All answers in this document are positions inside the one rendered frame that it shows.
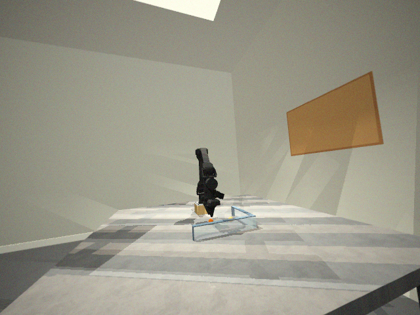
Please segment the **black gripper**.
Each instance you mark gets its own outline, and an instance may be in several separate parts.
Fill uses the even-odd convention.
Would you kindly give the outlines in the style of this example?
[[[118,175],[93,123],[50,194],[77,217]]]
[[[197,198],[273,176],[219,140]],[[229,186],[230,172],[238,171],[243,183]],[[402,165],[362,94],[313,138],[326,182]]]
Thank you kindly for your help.
[[[203,201],[203,205],[207,211],[207,214],[213,217],[213,213],[215,210],[215,207],[220,205],[221,202],[215,198],[214,190],[211,190],[209,188],[204,188],[204,196],[201,196],[201,201]]]

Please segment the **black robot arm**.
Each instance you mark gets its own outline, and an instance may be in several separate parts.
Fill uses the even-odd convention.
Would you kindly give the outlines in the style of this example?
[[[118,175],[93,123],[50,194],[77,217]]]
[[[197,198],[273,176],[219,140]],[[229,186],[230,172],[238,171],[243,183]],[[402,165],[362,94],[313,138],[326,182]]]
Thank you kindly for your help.
[[[207,148],[197,148],[196,157],[199,160],[199,182],[196,194],[199,195],[199,204],[202,204],[201,196],[204,196],[204,188],[214,190],[218,186],[218,182],[214,177],[217,177],[217,172],[210,163]],[[199,194],[200,193],[200,194]],[[224,194],[219,191],[214,192],[215,198],[223,199]]]

